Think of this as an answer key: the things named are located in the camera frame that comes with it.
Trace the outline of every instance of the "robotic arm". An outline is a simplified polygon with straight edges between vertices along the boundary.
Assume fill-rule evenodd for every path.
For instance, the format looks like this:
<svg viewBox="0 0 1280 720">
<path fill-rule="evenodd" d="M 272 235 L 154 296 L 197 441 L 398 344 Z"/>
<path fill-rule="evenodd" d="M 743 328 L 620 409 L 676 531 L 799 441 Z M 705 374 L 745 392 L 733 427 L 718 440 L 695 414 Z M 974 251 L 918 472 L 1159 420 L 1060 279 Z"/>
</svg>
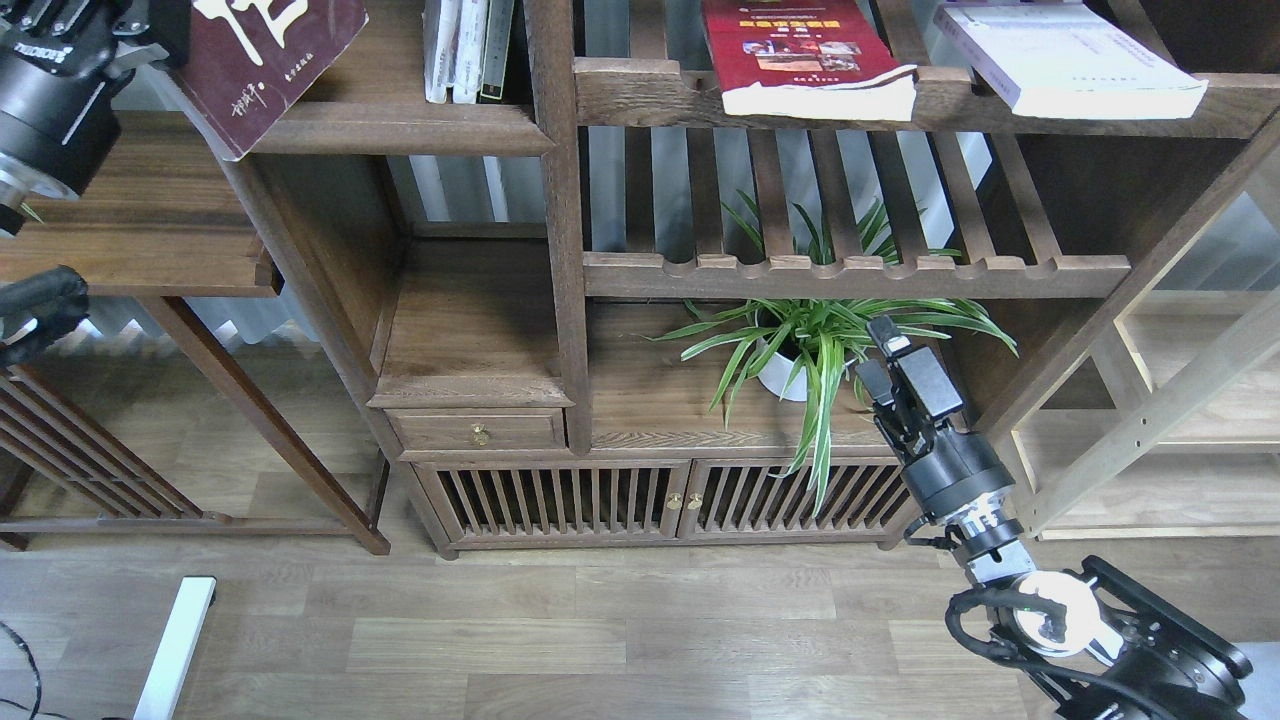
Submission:
<svg viewBox="0 0 1280 720">
<path fill-rule="evenodd" d="M 120 124 L 111 99 L 146 63 L 187 61 L 186 0 L 0 0 L 0 237 L 35 192 L 74 200 Z"/>
<path fill-rule="evenodd" d="M 887 316 L 869 331 L 886 363 L 863 363 L 856 373 L 923 511 L 904 537 L 950 551 L 972 584 L 947 607 L 951 635 L 1027 673 L 1066 720 L 1243 720 L 1239 680 L 1253 671 L 1244 653 L 1100 557 L 1085 557 L 1080 573 L 1037 569 L 1019 539 L 1023 527 L 1004 509 L 1014 479 L 986 438 L 952 427 L 948 416 L 964 402 L 938 359 Z M 915 537 L 931 524 L 942 536 Z M 1123 606 L 1102 602 L 1100 591 Z M 960 624 L 979 606 L 989 641 Z M 1106 670 L 1050 662 L 1080 652 Z"/>
</svg>

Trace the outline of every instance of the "potted plant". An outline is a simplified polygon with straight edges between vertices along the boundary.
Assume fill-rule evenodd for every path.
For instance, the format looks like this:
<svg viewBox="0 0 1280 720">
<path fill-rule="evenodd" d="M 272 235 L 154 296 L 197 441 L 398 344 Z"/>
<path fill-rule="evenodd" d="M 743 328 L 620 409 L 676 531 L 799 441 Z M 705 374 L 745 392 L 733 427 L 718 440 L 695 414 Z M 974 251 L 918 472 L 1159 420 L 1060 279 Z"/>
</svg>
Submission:
<svg viewBox="0 0 1280 720">
<path fill-rule="evenodd" d="M 762 250 L 763 238 L 759 229 L 759 208 L 746 193 L 739 191 L 754 215 L 754 223 L 742 218 L 732 209 L 726 210 L 742 228 L 748 237 Z M 809 258 L 817 264 L 835 261 L 835 247 L 829 229 L 819 231 L 809 214 L 795 205 L 809 231 Z M 878 200 L 870 211 L 858 223 L 859 240 L 864 252 L 884 259 L 886 264 L 899 263 L 897 247 L 892 242 L 887 213 Z M 792 238 L 796 252 L 801 254 L 800 240 Z M 938 255 L 959 255 L 954 250 L 933 250 Z M 892 315 L 897 327 L 908 334 L 946 340 L 951 336 L 938 328 L 959 328 L 986 333 L 998 338 L 1010 351 L 1016 352 L 1016 343 L 987 314 L 982 305 L 970 300 L 919 299 L 919 300 L 767 300 L 750 299 L 741 305 L 708 315 L 685 302 L 696 320 L 672 331 L 657 341 L 691 338 L 708 331 L 730 327 L 717 334 L 700 340 L 681 352 L 681 360 L 689 360 L 721 346 L 731 346 L 728 361 L 721 373 L 719 384 L 712 395 L 708 413 L 721 402 L 724 404 L 724 424 L 728 427 L 742 384 L 758 378 L 776 364 L 777 355 L 791 361 L 791 369 L 785 370 L 782 391 L 778 382 L 771 379 L 768 386 L 780 398 L 796 398 L 803 395 L 805 413 L 800 439 L 796 445 L 791 465 L 782 474 L 788 475 L 804 466 L 805 459 L 813 455 L 813 470 L 809 483 L 815 488 L 814 514 L 822 507 L 827 496 L 827 482 L 831 473 L 831 414 L 835 406 L 840 382 L 849 377 L 849 366 L 868 359 L 874 347 L 867 333 L 867 323 L 879 315 Z M 794 392 L 804 388 L 804 393 Z"/>
</svg>

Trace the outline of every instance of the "slatted cabinet door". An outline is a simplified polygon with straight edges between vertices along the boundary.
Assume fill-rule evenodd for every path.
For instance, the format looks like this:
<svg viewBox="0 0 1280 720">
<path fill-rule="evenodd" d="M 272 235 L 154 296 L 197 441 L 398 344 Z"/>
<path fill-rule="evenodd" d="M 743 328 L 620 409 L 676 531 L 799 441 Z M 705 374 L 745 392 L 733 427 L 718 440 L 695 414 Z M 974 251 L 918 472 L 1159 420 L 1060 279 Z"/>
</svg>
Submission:
<svg viewBox="0 0 1280 720">
<path fill-rule="evenodd" d="M 827 500 L 814 514 L 809 468 L 783 475 L 777 460 L 698 460 L 677 537 L 892 542 L 916 515 L 901 468 L 886 457 L 833 460 Z"/>
<path fill-rule="evenodd" d="M 676 537 L 687 461 L 419 465 L 456 548 L 653 544 Z"/>
</svg>

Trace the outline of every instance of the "red book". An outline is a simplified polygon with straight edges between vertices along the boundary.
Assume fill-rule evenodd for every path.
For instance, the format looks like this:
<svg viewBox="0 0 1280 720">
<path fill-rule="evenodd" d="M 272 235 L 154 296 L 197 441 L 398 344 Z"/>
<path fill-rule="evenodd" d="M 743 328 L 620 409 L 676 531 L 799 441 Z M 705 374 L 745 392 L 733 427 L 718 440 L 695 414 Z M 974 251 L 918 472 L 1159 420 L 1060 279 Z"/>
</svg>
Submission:
<svg viewBox="0 0 1280 720">
<path fill-rule="evenodd" d="M 915 65 L 854 0 L 703 0 L 703 19 L 726 114 L 911 119 Z"/>
<path fill-rule="evenodd" d="M 195 0 L 191 59 L 173 78 L 214 151 L 239 160 L 366 22 L 362 0 Z"/>
</svg>

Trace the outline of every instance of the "wooden floor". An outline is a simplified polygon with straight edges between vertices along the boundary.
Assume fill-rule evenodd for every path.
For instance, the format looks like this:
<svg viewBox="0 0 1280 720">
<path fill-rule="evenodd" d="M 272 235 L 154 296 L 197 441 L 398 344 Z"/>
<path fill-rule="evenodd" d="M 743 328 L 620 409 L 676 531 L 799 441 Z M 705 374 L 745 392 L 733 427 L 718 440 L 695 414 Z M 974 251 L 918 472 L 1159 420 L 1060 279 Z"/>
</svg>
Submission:
<svg viewBox="0 0 1280 720">
<path fill-rule="evenodd" d="M 164 370 L 180 356 L 137 338 L 128 350 L 84 345 L 46 368 L 65 386 L 91 380 L 76 400 L 210 509 L 314 511 L 198 375 Z M 372 445 L 314 346 L 237 356 L 326 462 L 364 477 Z M 40 662 L 45 710 L 77 720 L 129 715 L 178 582 L 206 574 L 218 600 L 179 717 L 1050 717 L 1018 674 L 947 637 L 941 615 L 964 578 L 933 551 L 472 551 L 445 562 L 394 487 L 381 527 L 389 557 L 343 538 L 42 536 L 0 555 L 0 619 Z M 1229 639 L 1280 641 L 1277 539 L 1033 551 L 1047 568 L 1102 555 Z M 0 697 L 31 700 L 22 657 L 3 646 Z"/>
</svg>

